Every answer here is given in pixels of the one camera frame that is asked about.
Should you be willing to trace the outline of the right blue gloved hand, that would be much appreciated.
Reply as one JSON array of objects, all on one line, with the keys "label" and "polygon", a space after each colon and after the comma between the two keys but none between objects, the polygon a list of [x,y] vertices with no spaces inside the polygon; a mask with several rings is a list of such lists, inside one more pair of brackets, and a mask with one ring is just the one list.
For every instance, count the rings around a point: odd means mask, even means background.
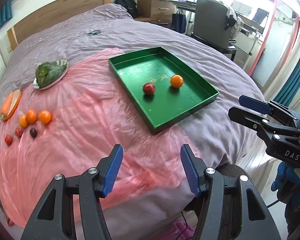
[{"label": "right blue gloved hand", "polygon": [[271,191],[277,192],[280,202],[289,204],[295,211],[300,209],[300,168],[281,162]]}]

